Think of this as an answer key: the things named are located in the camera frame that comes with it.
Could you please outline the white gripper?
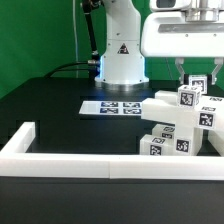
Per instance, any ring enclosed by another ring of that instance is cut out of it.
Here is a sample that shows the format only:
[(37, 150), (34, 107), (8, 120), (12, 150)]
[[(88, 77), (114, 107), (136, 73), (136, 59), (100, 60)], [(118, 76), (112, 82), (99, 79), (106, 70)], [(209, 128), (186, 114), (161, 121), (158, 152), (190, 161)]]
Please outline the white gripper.
[(145, 57), (176, 58), (180, 84), (189, 83), (183, 58), (215, 58), (215, 67), (207, 75), (207, 84), (215, 85), (224, 66), (224, 11), (216, 22), (186, 22), (179, 11), (151, 13), (144, 22), (141, 52)]

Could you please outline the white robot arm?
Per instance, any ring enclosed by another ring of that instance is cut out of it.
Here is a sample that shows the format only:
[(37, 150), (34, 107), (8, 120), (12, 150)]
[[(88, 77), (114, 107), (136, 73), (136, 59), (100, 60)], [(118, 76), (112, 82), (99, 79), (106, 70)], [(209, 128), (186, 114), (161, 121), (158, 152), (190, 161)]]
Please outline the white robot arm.
[[(97, 51), (91, 12), (106, 11), (106, 51)], [(192, 78), (183, 70), (186, 58), (214, 60), (211, 83), (224, 65), (224, 0), (149, 0), (150, 15), (142, 20), (132, 0), (82, 0), (92, 56), (100, 62), (95, 82), (110, 88), (149, 82), (147, 57), (171, 57), (182, 84)]]

